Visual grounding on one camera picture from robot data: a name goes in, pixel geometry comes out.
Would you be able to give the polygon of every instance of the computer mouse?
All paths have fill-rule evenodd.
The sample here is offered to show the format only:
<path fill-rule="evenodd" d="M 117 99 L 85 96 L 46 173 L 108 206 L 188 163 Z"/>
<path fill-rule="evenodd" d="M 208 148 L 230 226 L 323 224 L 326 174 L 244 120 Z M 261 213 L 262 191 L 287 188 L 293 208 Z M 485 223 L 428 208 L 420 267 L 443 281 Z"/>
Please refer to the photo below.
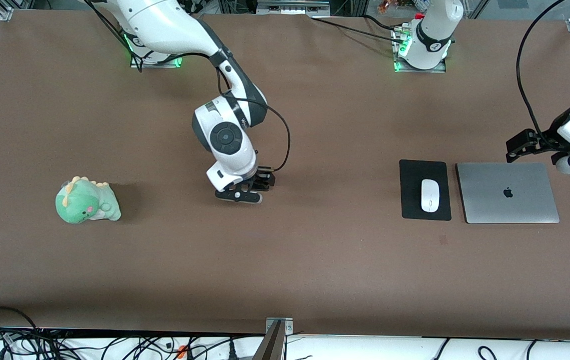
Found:
<path fill-rule="evenodd" d="M 440 205 L 440 186 L 434 180 L 425 178 L 420 185 L 420 207 L 428 213 L 438 210 Z"/>

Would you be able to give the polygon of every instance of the black mouse pad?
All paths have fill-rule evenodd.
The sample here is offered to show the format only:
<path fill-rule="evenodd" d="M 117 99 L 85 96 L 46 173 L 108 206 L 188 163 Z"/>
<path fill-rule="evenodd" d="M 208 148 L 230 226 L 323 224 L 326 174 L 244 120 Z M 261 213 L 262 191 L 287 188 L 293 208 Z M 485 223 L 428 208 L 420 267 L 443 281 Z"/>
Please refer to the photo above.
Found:
<path fill-rule="evenodd" d="M 447 164 L 440 161 L 401 160 L 401 206 L 405 219 L 451 220 Z M 431 179 L 440 187 L 440 205 L 434 212 L 420 207 L 422 180 Z"/>

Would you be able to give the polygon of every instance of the silver laptop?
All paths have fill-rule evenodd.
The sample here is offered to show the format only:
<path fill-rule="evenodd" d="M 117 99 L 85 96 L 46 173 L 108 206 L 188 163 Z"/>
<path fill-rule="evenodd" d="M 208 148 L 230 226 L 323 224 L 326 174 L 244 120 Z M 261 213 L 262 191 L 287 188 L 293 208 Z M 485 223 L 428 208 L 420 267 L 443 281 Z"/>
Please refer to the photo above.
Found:
<path fill-rule="evenodd" d="M 560 221 L 542 162 L 459 162 L 456 169 L 467 223 Z"/>

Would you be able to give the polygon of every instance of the plush toy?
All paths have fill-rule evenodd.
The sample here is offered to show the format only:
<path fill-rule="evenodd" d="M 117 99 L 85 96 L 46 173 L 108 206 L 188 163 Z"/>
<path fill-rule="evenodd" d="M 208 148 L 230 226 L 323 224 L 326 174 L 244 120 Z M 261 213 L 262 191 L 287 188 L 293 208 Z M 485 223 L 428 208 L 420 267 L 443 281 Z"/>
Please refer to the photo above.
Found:
<path fill-rule="evenodd" d="M 118 201 L 109 184 L 79 176 L 64 183 L 56 194 L 56 212 L 70 224 L 79 224 L 86 219 L 120 219 Z"/>

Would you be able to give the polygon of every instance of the brown table surface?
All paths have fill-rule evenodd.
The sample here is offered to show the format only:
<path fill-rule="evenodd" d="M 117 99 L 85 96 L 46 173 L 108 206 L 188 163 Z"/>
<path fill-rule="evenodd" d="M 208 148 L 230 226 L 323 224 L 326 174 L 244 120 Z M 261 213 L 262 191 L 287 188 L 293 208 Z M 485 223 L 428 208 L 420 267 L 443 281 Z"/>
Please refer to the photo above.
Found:
<path fill-rule="evenodd" d="M 461 22 L 435 75 L 395 73 L 386 41 L 305 16 L 205 20 L 291 126 L 261 205 L 217 200 L 205 175 L 190 122 L 217 95 L 207 60 L 137 73 L 89 11 L 0 23 L 0 305 L 50 327 L 260 332 L 287 316 L 307 333 L 570 338 L 570 176 L 524 159 L 548 164 L 559 224 L 468 225 L 454 172 L 503 162 L 531 127 L 515 79 L 528 22 Z M 562 22 L 538 25 L 522 70 L 546 128 L 570 106 Z M 249 134 L 261 164 L 282 161 L 275 116 Z M 399 159 L 447 162 L 451 221 L 401 217 Z M 122 219 L 59 219 L 76 175 L 115 184 Z"/>

